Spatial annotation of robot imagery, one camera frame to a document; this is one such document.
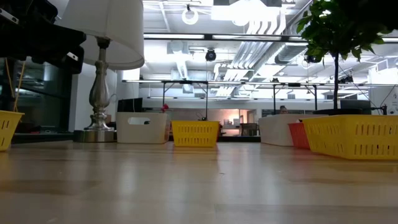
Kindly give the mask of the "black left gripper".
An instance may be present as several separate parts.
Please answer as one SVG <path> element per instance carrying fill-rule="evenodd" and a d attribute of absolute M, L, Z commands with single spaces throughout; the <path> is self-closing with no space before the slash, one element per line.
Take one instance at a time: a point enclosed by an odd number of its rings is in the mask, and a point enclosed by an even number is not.
<path fill-rule="evenodd" d="M 86 34 L 56 26 L 57 15 L 48 0 L 0 0 L 0 57 L 65 57 L 65 70 L 81 73 Z"/>

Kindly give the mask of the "yellow plastic slotted basket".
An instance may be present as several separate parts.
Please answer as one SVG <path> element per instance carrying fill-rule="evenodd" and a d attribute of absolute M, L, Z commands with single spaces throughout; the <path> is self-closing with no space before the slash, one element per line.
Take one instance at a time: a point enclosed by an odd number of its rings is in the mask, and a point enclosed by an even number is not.
<path fill-rule="evenodd" d="M 0 152 L 9 148 L 17 125 L 24 114 L 0 110 Z"/>
<path fill-rule="evenodd" d="M 352 160 L 398 160 L 398 116 L 321 116 L 302 123 L 312 152 Z"/>
<path fill-rule="evenodd" d="M 176 147 L 215 147 L 219 130 L 218 121 L 172 121 Z"/>

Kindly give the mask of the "white plastic bin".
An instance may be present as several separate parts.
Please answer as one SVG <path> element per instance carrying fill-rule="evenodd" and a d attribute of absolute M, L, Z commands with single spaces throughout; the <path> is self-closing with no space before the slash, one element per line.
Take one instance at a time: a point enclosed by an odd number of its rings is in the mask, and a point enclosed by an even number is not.
<path fill-rule="evenodd" d="M 164 144 L 169 140 L 170 119 L 165 113 L 117 112 L 117 142 Z"/>
<path fill-rule="evenodd" d="M 300 119 L 319 117 L 320 114 L 277 114 L 259 118 L 261 142 L 275 146 L 292 147 L 289 123 Z"/>

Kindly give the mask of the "red plastic slotted basket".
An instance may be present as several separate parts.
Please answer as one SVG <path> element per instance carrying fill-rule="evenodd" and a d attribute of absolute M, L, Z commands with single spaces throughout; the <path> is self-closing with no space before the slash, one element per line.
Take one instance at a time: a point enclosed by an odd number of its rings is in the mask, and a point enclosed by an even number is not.
<path fill-rule="evenodd" d="M 303 123 L 289 123 L 293 146 L 299 149 L 310 149 Z"/>

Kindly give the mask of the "dark glass partition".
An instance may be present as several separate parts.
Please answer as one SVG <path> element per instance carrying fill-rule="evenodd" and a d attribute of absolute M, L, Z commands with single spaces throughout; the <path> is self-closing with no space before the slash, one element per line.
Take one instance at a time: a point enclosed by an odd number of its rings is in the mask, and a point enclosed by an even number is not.
<path fill-rule="evenodd" d="M 68 131 L 72 74 L 47 62 L 0 58 L 0 110 L 24 115 L 17 133 Z"/>

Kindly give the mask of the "black computer monitor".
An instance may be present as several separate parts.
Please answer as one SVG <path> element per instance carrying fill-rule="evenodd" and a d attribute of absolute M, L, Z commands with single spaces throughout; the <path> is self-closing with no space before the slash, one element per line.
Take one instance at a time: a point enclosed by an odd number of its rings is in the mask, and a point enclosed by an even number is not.
<path fill-rule="evenodd" d="M 143 112 L 142 98 L 131 98 L 118 101 L 117 112 Z"/>
<path fill-rule="evenodd" d="M 341 100 L 340 108 L 360 110 L 361 114 L 372 114 L 371 102 L 368 100 Z"/>

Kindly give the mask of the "green potted artificial tree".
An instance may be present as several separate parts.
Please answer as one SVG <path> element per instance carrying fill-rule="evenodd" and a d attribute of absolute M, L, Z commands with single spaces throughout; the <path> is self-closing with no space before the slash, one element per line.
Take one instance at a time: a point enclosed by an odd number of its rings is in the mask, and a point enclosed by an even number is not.
<path fill-rule="evenodd" d="M 364 51 L 374 52 L 373 45 L 384 43 L 383 37 L 398 30 L 393 21 L 396 2 L 386 0 L 312 0 L 297 22 L 296 32 L 307 41 L 305 56 L 311 62 L 323 62 L 331 55 L 335 67 L 333 108 L 315 114 L 361 114 L 360 109 L 339 109 L 339 61 L 352 55 L 361 60 Z"/>

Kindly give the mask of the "black metal frame stand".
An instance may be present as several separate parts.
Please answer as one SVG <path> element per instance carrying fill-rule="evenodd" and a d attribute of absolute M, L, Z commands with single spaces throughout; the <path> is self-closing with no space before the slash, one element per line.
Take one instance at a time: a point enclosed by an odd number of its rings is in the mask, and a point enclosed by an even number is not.
<path fill-rule="evenodd" d="M 166 89 L 166 84 L 171 83 L 172 85 L 175 83 L 181 84 L 181 85 L 193 85 L 197 84 L 199 87 L 202 87 L 201 84 L 206 85 L 206 90 L 205 92 L 205 116 L 202 118 L 204 121 L 208 121 L 208 90 L 209 90 L 209 82 L 208 81 L 197 81 L 197 80 L 161 80 L 160 81 L 163 84 L 163 89 L 162 89 L 162 106 L 165 105 L 165 93 L 167 92 L 168 89 Z"/>
<path fill-rule="evenodd" d="M 314 107 L 315 110 L 318 109 L 318 88 L 316 85 L 311 85 L 309 83 L 273 83 L 272 84 L 272 99 L 273 99 L 273 113 L 276 114 L 276 87 L 277 86 L 287 86 L 291 88 L 304 87 L 314 96 Z"/>

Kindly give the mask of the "black table edge rail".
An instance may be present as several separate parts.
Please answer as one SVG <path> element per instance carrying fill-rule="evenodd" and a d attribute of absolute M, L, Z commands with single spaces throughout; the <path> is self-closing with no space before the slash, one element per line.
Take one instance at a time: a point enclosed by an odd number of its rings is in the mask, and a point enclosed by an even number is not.
<path fill-rule="evenodd" d="M 218 142 L 261 142 L 259 136 L 219 136 Z"/>

